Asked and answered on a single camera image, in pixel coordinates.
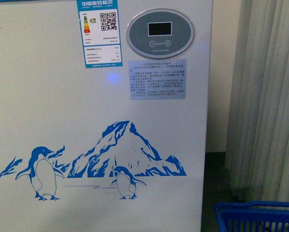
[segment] chest freezer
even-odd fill
[[[0,1],[0,232],[200,231],[211,18]]]

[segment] digital display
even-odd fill
[[[172,23],[148,23],[148,36],[172,35]]]

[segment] curtain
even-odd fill
[[[289,202],[289,0],[242,1],[225,166],[239,200]]]

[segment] qr code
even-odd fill
[[[116,12],[101,13],[101,30],[117,30]]]

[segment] instruction sticker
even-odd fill
[[[187,60],[130,61],[130,99],[185,99]]]
[[[77,0],[86,68],[122,66],[117,0]]]

